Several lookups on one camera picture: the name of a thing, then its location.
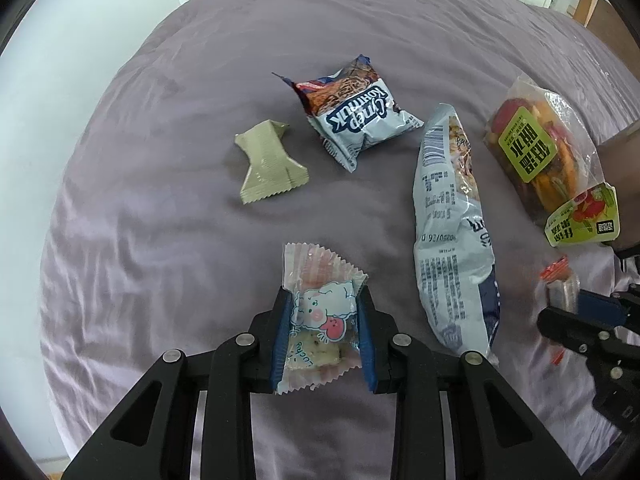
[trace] white snack bag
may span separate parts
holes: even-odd
[[[494,252],[482,219],[471,150],[458,115],[428,121],[414,180],[415,275],[438,340],[457,355],[488,355],[500,316]]]

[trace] snack package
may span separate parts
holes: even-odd
[[[292,293],[289,340],[279,394],[314,389],[360,367],[356,296],[367,275],[312,244],[284,248],[282,286]]]
[[[615,189],[604,182],[593,141],[562,96],[519,77],[489,119],[484,142],[552,246],[618,236]]]
[[[414,180],[415,274],[439,341],[488,355],[500,317],[494,251],[484,227],[471,149],[453,106],[427,123]]]
[[[280,139],[289,127],[277,121],[263,121],[244,134],[236,144],[249,157],[249,171],[240,189],[243,204],[283,193],[309,182],[306,168],[284,151]]]
[[[540,278],[546,287],[546,304],[574,314],[577,312],[580,279],[572,271],[566,256],[543,270]],[[564,358],[564,347],[553,341],[550,341],[550,347],[551,362],[558,366]]]
[[[335,74],[313,81],[278,77],[298,94],[324,148],[351,172],[361,150],[424,124],[400,109],[362,54]]]

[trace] bed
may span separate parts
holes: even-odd
[[[481,142],[521,72],[564,94],[596,143],[637,119],[640,83],[604,44],[517,0],[190,0],[116,74],[52,214],[42,353],[71,456],[165,350],[208,351],[268,310],[286,242],[324,245],[368,272],[377,307],[441,350],[414,274],[420,132],[363,152],[349,174],[271,74],[308,80],[360,53],[402,107],[426,120],[437,103],[453,104],[470,137],[502,297],[500,372],[581,471],[616,437],[591,407],[584,359],[549,363],[535,327],[538,275],[559,251]],[[248,163],[234,135],[266,119],[290,124],[284,146],[310,181],[243,205]],[[584,288],[610,294],[637,281],[610,248],[566,252]],[[394,399],[370,395],[359,370],[314,391],[256,396],[252,410],[260,479],[389,476]]]

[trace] nutrition label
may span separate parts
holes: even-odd
[[[465,319],[465,303],[462,300],[458,256],[451,254],[443,257],[428,258],[420,261],[420,284],[429,299],[431,313],[436,323],[443,312],[440,300],[444,300],[449,321]]]
[[[449,178],[449,171],[434,171],[425,175],[422,180],[425,190],[424,207],[428,211],[427,220],[450,219],[451,208],[456,205],[456,185],[453,179]]]

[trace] pink candy wrapper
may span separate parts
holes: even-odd
[[[282,286],[292,293],[287,357],[279,394],[313,390],[362,366],[356,296],[367,275],[337,254],[313,244],[284,247]]]

